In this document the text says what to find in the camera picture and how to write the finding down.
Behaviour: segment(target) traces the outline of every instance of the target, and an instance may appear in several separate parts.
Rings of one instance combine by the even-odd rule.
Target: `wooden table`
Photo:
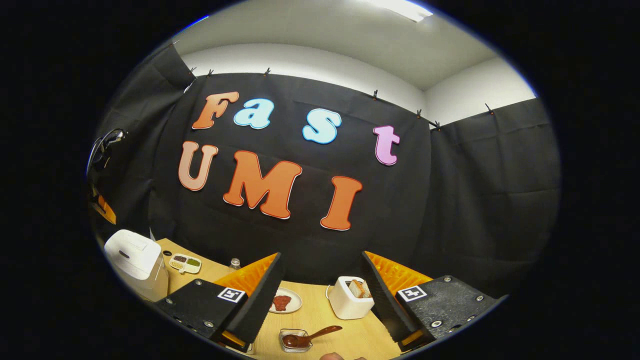
[[[228,265],[221,265],[191,252],[169,239],[157,241],[162,250],[172,254],[185,254],[202,260],[202,268],[197,274],[178,273],[169,266],[170,256],[164,257],[169,271],[169,294],[183,287],[193,279],[199,278],[214,282],[228,273]],[[281,288],[295,291],[302,298],[302,307],[290,314],[267,314],[262,328],[253,343],[256,359],[313,359],[318,360],[324,354],[336,352],[345,360],[364,357],[367,360],[392,359],[401,354],[400,348],[393,342],[387,328],[369,311],[361,319],[341,320],[335,316],[329,300],[324,296],[326,285],[310,285],[298,282],[282,281]],[[312,341],[313,347],[304,353],[291,354],[280,347],[278,334],[280,329],[304,329],[312,334],[329,325],[342,326],[342,330],[321,336]]]

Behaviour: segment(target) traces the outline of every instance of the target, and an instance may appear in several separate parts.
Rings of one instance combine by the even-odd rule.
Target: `white lid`
[[[111,263],[138,280],[148,279],[162,251],[153,240],[129,230],[119,230],[104,244]]]

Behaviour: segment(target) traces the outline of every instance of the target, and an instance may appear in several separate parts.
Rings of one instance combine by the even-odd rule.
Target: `white appliance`
[[[104,251],[116,273],[138,295],[152,302],[167,296],[169,273],[156,242],[123,229],[107,240]]]
[[[340,276],[335,282],[333,290],[327,296],[335,316],[343,320],[363,318],[374,304],[372,297],[358,299],[353,295],[347,285],[347,282],[351,282],[353,279],[365,282],[357,276]]]

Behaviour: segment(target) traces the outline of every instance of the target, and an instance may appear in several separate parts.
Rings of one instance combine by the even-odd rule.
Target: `orange letter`
[[[191,168],[191,160],[193,159],[193,153],[198,150],[198,144],[195,142],[184,142],[182,144],[182,157],[180,158],[180,165],[178,166],[178,178],[182,185],[191,190],[198,191],[204,187],[207,182],[207,176],[209,175],[209,166],[211,166],[211,160],[218,153],[218,148],[213,145],[205,145],[202,147],[202,162],[200,163],[200,172],[195,179],[189,175],[189,169]]]
[[[207,103],[204,105],[204,109],[200,113],[200,117],[193,123],[191,128],[193,129],[208,129],[213,126],[213,114],[216,114],[216,118],[221,117],[227,109],[227,105],[230,102],[236,102],[240,94],[237,91],[225,92],[223,94],[213,94],[207,96]]]
[[[291,216],[287,205],[291,187],[296,177],[302,174],[302,168],[290,161],[281,161],[274,166],[267,176],[262,177],[258,156],[250,151],[236,151],[234,155],[237,165],[234,178],[231,180],[229,192],[222,199],[231,205],[242,206],[242,189],[246,195],[250,209],[258,206],[262,198],[269,193],[267,201],[260,206],[263,214],[275,218],[288,219]]]
[[[329,212],[320,220],[327,229],[345,231],[351,228],[349,212],[356,192],[362,190],[362,183],[346,176],[334,176],[331,182],[335,186]]]

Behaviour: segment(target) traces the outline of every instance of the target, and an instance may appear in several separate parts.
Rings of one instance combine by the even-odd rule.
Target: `black backdrop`
[[[229,104],[211,128],[191,128],[207,95],[231,91],[238,91],[240,99]],[[269,126],[236,125],[234,114],[255,98],[275,104]],[[342,118],[337,137],[328,144],[302,136],[307,113],[315,108],[334,111]],[[400,144],[392,148],[397,156],[392,166],[378,162],[374,154],[373,129],[386,125],[393,126],[400,137]],[[183,141],[219,149],[206,184],[197,192],[182,186],[177,177]],[[289,197],[290,218],[270,217],[246,203],[237,207],[223,201],[236,169],[234,154],[240,150],[257,154],[263,177],[279,161],[302,167]],[[282,252],[289,269],[285,279],[290,281],[328,284],[340,274],[360,275],[358,254],[365,249],[407,263],[419,240],[430,150],[424,120],[370,95],[290,76],[202,76],[176,104],[157,148],[152,232],[156,238],[170,238],[220,263],[239,258],[248,264]],[[192,174],[198,173],[201,159],[202,152],[196,151]],[[320,224],[332,203],[334,176],[362,183],[349,214],[351,228],[346,231]]]
[[[211,128],[192,129],[208,95],[234,91],[240,98]],[[256,98],[275,105],[269,126],[235,124],[234,114]],[[328,144],[302,137],[315,108],[341,115],[338,135]],[[400,137],[392,166],[374,155],[373,128],[386,125]],[[125,82],[96,136],[114,127],[129,134],[97,176],[98,190],[118,217],[112,226],[93,215],[103,240],[121,227],[144,235],[151,228],[156,238],[219,263],[239,258],[247,264],[282,252],[290,281],[329,284],[344,274],[362,276],[358,254],[368,250],[432,277],[454,275],[499,297],[537,260],[559,201],[557,145],[537,99],[430,132],[414,113],[321,81],[272,74],[194,78],[175,48],[165,46]],[[206,184],[195,192],[178,178],[185,141],[218,148]],[[289,219],[223,201],[240,150],[257,154],[262,176],[279,161],[302,166]],[[198,150],[192,175],[201,160]],[[347,231],[320,226],[332,203],[334,176],[363,186]]]
[[[538,260],[560,200],[556,137],[539,99],[431,133],[431,185],[412,268],[494,297]]]

